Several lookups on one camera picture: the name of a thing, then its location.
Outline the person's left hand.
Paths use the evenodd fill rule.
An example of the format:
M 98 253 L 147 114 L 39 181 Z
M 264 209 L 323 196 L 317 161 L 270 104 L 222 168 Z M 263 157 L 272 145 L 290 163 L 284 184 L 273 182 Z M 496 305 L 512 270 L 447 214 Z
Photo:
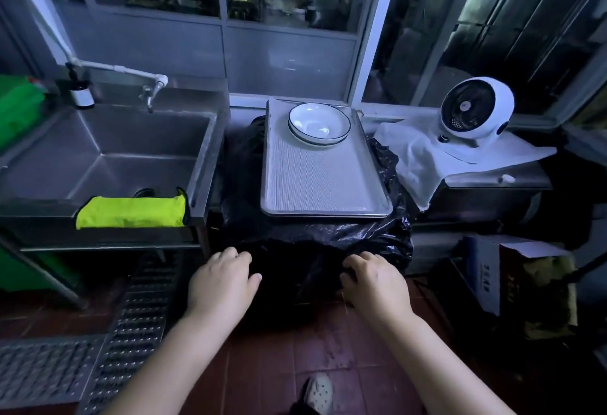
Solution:
M 208 259 L 189 283 L 186 317 L 215 325 L 235 327 L 254 297 L 247 297 L 245 283 L 253 258 L 249 252 L 228 247 Z

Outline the person's right hand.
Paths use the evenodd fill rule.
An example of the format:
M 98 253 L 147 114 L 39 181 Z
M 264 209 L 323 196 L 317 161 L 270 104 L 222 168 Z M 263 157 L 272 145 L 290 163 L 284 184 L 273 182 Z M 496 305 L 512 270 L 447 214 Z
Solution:
M 342 288 L 344 299 L 379 333 L 414 324 L 417 316 L 405 278 L 385 258 L 377 256 L 380 268 L 376 284 L 368 288 Z

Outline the person's left forearm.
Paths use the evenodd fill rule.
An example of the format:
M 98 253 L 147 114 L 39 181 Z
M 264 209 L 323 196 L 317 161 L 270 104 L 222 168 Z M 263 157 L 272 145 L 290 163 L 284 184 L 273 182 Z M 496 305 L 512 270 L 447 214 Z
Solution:
M 242 311 L 187 314 L 101 415 L 179 415 Z

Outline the person's right forearm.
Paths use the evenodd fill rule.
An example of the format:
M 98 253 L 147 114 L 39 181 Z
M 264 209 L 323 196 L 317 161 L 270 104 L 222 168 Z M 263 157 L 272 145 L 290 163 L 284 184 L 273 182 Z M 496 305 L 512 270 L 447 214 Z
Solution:
M 515 415 L 414 313 L 367 315 L 406 372 L 430 415 Z

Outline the black plastic bag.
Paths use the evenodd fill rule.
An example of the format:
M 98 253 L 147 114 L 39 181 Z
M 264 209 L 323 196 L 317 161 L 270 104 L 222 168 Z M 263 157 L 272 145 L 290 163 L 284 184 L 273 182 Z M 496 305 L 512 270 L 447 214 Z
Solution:
M 270 217 L 259 200 L 265 116 L 255 118 L 229 143 L 223 165 L 222 220 L 210 230 L 210 246 L 229 246 L 253 256 L 262 274 L 258 303 L 308 303 L 340 289 L 342 262 L 348 255 L 372 252 L 400 273 L 412 262 L 414 244 L 408 214 L 410 199 L 396 172 L 398 157 L 371 136 L 367 144 L 378 166 L 393 211 L 378 221 Z

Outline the grey rectangular tray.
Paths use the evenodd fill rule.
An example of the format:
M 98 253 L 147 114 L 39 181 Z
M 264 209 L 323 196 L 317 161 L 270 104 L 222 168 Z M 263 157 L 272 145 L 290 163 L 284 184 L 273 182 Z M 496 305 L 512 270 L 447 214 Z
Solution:
M 307 145 L 292 134 L 288 114 L 296 101 L 269 98 L 260 207 L 274 217 L 384 218 L 393 210 L 367 144 L 358 113 L 336 108 L 351 122 L 343 142 Z

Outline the person's grey shoe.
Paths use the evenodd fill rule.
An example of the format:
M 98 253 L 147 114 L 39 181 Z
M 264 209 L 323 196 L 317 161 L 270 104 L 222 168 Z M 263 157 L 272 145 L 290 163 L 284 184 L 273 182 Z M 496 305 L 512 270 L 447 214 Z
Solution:
M 333 384 L 326 373 L 315 373 L 304 386 L 302 404 L 314 415 L 334 415 Z

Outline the white cloth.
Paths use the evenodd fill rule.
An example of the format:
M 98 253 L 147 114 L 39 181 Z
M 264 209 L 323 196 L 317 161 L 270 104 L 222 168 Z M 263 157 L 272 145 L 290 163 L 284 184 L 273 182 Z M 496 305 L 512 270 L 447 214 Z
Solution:
M 506 131 L 481 154 L 479 162 L 470 164 L 434 146 L 422 121 L 384 122 L 374 134 L 378 143 L 398 157 L 396 172 L 399 181 L 421 212 L 429 209 L 440 183 L 449 176 L 490 172 L 539 161 L 557 153 L 555 147 L 535 147 Z

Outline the yellow-green cleaning cloth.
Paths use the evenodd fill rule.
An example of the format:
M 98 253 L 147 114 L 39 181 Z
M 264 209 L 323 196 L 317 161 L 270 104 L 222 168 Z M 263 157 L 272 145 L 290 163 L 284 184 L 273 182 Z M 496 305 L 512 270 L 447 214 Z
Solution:
M 189 223 L 189 198 L 183 189 L 171 198 L 92 197 L 75 216 L 75 228 L 178 228 Z

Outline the white bowl with dark rim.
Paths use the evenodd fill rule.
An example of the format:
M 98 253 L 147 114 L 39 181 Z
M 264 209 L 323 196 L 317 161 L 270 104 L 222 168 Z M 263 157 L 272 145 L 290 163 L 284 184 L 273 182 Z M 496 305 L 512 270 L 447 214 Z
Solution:
M 299 140 L 319 147 L 343 142 L 352 129 L 352 122 L 342 110 L 327 104 L 303 103 L 287 115 L 291 133 Z

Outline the stainless steel counter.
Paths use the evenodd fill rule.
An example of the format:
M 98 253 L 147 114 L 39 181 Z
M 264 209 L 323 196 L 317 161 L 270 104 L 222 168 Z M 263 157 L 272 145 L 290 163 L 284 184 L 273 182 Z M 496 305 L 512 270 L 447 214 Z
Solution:
M 476 224 L 498 220 L 533 198 L 550 191 L 552 183 L 538 161 L 488 172 L 446 177 L 428 210 L 415 218 L 423 224 Z

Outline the cardboard box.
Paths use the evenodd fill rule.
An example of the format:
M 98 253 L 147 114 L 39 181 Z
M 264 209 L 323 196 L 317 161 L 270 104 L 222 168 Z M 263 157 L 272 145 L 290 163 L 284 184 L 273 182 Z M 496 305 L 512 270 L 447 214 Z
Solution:
M 481 310 L 514 337 L 549 340 L 572 336 L 578 326 L 575 270 L 570 251 L 507 235 L 461 240 L 456 263 Z

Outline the metal floor drain grate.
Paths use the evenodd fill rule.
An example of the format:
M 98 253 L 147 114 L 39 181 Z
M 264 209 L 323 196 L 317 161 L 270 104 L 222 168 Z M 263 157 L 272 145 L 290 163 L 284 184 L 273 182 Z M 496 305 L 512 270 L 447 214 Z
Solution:
M 100 415 L 163 339 L 184 250 L 144 255 L 103 334 L 0 340 L 0 411 L 76 405 Z

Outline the stainless steel sink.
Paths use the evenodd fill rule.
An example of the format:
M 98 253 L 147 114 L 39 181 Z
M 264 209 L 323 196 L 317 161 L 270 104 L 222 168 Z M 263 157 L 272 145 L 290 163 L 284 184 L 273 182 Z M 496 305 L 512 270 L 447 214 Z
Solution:
M 97 83 L 95 107 L 67 96 L 40 125 L 0 153 L 0 240 L 24 253 L 195 249 L 230 120 L 226 83 L 161 89 L 147 109 L 141 89 Z M 171 198 L 183 190 L 191 223 L 180 228 L 81 229 L 90 198 Z

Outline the white round desk fan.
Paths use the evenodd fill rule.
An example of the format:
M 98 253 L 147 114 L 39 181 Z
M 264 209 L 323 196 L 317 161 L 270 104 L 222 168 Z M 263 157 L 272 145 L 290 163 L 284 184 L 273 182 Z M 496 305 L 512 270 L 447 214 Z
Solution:
M 455 157 L 487 148 L 505 132 L 515 108 L 506 84 L 491 77 L 472 77 L 445 96 L 434 140 Z

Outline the white pipe faucet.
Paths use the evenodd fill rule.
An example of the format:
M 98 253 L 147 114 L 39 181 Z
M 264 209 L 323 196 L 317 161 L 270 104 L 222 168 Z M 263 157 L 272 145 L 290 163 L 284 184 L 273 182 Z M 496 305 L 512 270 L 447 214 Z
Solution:
M 154 84 L 152 86 L 143 86 L 140 95 L 140 99 L 145 103 L 147 111 L 149 113 L 153 112 L 152 104 L 156 95 L 168 85 L 169 79 L 167 75 L 148 73 L 120 65 L 91 62 L 79 58 L 67 35 L 63 22 L 59 18 L 53 0 L 24 1 L 53 58 L 59 66 L 64 66 L 67 69 L 71 81 L 80 81 L 76 68 L 111 71 L 153 80 Z

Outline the dark soap pump bottle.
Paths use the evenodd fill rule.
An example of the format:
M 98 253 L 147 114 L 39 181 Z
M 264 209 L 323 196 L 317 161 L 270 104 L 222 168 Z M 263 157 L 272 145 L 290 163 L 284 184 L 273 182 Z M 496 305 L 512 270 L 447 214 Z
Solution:
M 65 67 L 69 77 L 69 93 L 75 108 L 78 110 L 93 109 L 95 100 L 90 90 L 90 82 L 80 78 L 72 63 L 65 63 Z

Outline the green plastic container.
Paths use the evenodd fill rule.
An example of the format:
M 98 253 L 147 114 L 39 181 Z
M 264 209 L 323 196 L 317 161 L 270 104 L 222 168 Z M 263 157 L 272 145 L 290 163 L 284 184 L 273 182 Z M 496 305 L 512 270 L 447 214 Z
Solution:
M 31 76 L 0 74 L 0 150 L 42 118 L 47 89 Z

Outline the aluminium window frame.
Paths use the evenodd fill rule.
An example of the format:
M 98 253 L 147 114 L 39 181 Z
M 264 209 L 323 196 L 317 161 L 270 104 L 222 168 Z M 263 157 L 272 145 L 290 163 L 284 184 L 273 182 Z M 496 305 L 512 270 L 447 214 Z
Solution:
M 487 76 L 543 115 L 607 82 L 607 0 L 52 0 L 75 54 L 231 93 L 440 106 Z

